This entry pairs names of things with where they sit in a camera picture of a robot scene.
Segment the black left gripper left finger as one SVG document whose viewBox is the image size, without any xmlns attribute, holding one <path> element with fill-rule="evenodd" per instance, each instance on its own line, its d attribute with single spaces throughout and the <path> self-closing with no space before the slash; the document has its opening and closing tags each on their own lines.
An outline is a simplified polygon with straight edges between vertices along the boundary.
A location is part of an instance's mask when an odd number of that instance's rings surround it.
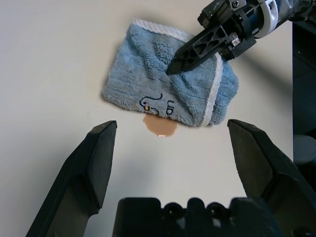
<svg viewBox="0 0 316 237">
<path fill-rule="evenodd" d="M 110 179 L 117 122 L 95 126 L 62 165 L 29 237 L 82 237 L 103 206 Z"/>
</svg>

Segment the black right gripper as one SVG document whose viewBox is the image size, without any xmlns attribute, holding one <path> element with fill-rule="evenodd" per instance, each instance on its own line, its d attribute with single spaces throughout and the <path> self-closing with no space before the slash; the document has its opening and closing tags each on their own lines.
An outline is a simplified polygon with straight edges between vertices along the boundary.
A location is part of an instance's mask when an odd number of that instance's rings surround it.
<svg viewBox="0 0 316 237">
<path fill-rule="evenodd" d="M 168 75 L 191 71 L 215 53 L 226 60 L 239 57 L 256 43 L 264 16 L 257 0 L 214 0 L 197 20 L 205 30 L 176 51 Z"/>
</svg>

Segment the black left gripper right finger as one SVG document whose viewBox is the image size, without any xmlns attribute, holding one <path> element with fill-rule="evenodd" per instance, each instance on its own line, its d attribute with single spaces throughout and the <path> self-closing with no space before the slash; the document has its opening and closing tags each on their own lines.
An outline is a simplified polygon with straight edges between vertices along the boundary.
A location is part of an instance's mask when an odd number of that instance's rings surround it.
<svg viewBox="0 0 316 237">
<path fill-rule="evenodd" d="M 316 235 L 316 193 L 291 161 L 258 127 L 227 123 L 235 164 L 246 195 L 268 206 L 282 236 Z"/>
</svg>

